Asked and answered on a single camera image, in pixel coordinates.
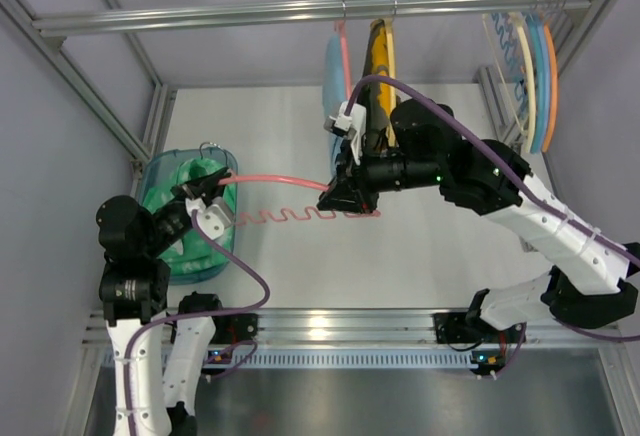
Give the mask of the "pink hanger with green trousers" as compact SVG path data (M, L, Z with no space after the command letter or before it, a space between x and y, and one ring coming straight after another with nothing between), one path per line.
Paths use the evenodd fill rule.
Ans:
M215 188L222 188L224 186L240 183L276 183L312 189L319 191L320 193L324 193L329 189L327 185L307 179L270 174L236 175L230 169L223 170L223 174L220 177L210 175L210 178L214 179ZM282 223L288 221L290 218L297 221L307 221L312 219L312 214L315 214L321 220L331 220L336 219L338 213L349 219L378 218L381 216L381 213L378 210L370 213L354 213L346 210L318 210L316 207L308 206L305 208L305 216L297 215L290 208L283 208L279 217L276 217L269 211L261 211L259 220L253 219L253 217L248 213L242 213L236 223L236 226L243 226L248 222L252 224L265 224L268 220L276 223Z

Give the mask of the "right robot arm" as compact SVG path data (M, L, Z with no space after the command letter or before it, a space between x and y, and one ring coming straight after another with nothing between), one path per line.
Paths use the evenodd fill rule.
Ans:
M473 144L456 131L446 105L415 99L391 113L394 147L364 149L366 110L341 105L325 122L340 144L321 211L370 215L383 192L436 186L443 199L519 236L551 264L541 276L477 291L468 309L439 331L443 344L552 317L576 330L600 329L632 315L639 291L639 246L606 243L532 172L526 160L491 139Z

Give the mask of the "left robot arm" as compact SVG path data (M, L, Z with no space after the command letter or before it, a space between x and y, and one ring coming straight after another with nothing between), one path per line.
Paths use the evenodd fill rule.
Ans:
M131 196L97 211L105 266L99 286L116 371L117 435L194 435L202 359L227 317L219 297L194 292L167 314L170 268L161 258L195 223L217 239L235 216L223 200L227 167L190 176L151 212Z

